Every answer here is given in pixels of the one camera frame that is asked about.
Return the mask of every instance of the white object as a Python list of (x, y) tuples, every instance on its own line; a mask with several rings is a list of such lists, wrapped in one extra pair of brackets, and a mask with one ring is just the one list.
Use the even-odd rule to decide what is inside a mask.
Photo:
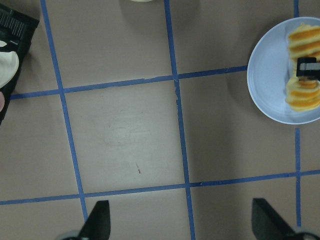
[(7, 45), (7, 43), (5, 41), (0, 40), (0, 47), (4, 47), (5, 45)]
[(4, 94), (0, 91), (0, 112), (5, 106), (5, 96)]
[(269, 118), (291, 125), (320, 119), (320, 107), (296, 112), (285, 101), (286, 84), (292, 74), (288, 35), (301, 23), (320, 26), (320, 19), (296, 17), (271, 28), (256, 44), (247, 68), (247, 85), (255, 105)]
[(6, 85), (16, 74), (19, 58), (15, 51), (0, 51), (0, 88)]

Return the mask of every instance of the scuff mark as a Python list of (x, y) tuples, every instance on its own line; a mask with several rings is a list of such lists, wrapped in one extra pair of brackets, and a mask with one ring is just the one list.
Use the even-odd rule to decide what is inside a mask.
[(138, 164), (136, 163), (135, 165), (136, 165), (136, 168), (138, 169), (138, 173), (141, 174)]

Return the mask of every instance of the floor tile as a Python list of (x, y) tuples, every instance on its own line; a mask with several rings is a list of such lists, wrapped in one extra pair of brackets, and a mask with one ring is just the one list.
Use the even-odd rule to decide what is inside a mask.
[(84, 224), (79, 199), (0, 205), (4, 239), (50, 239), (81, 229)]
[(246, 72), (180, 81), (191, 182), (295, 171), (294, 126), (254, 105)]
[(171, 0), (170, 7), (180, 74), (247, 65), (258, 40), (294, 12), (292, 0)]
[(2, 4), (40, 20), (31, 47), (25, 56), (15, 93), (57, 89), (57, 80), (49, 49), (46, 28), (39, 0), (3, 0)]
[(110, 240), (190, 239), (184, 188), (87, 198), (88, 211), (100, 200), (109, 200)]
[(47, 8), (65, 87), (171, 75), (162, 0), (56, 0)]
[(282, 178), (232, 185), (192, 188), (197, 240), (256, 240), (251, 229), (253, 198), (265, 198), (294, 227), (296, 179)]
[(78, 193), (58, 95), (12, 100), (0, 135), (1, 201)]
[(320, 175), (301, 178), (301, 224), (320, 236)]
[(301, 170), (320, 170), (318, 151), (320, 144), (320, 121), (314, 121), (299, 127)]
[(319, 1), (317, 0), (299, 1), (299, 16), (320, 18)]
[(66, 99), (85, 192), (184, 183), (172, 81)]

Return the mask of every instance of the black container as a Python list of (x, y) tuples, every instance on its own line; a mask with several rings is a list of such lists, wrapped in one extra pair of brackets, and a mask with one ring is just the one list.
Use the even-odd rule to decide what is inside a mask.
[(19, 58), (19, 67), (15, 75), (0, 88), (5, 99), (4, 107), (0, 111), (0, 124), (5, 118), (10, 96), (17, 85), (23, 60), (30, 49), (31, 39), (38, 24), (38, 20), (0, 4), (0, 40), (6, 42), (6, 46), (0, 47), (0, 52), (14, 51)]

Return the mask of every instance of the white plate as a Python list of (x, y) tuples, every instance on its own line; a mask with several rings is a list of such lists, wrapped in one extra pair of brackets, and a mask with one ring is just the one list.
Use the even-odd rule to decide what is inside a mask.
[(292, 72), (288, 35), (301, 23), (320, 26), (320, 19), (297, 17), (271, 28), (253, 49), (247, 68), (247, 84), (255, 105), (269, 118), (284, 124), (306, 124), (320, 119), (320, 107), (296, 112), (285, 101), (286, 84)]
[(19, 58), (15, 51), (0, 52), (0, 88), (14, 77), (18, 67)]
[(4, 94), (0, 91), (0, 112), (5, 106), (5, 96)]

